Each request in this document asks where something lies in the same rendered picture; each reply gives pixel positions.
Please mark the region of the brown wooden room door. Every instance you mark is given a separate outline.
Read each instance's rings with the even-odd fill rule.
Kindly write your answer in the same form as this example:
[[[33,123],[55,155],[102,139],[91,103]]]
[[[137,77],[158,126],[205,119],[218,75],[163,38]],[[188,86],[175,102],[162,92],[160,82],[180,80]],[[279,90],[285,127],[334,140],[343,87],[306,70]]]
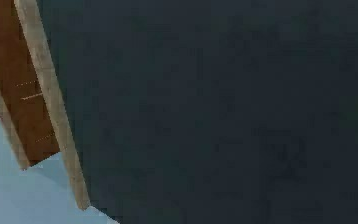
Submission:
[[[59,152],[14,0],[0,0],[0,120],[22,170]]]

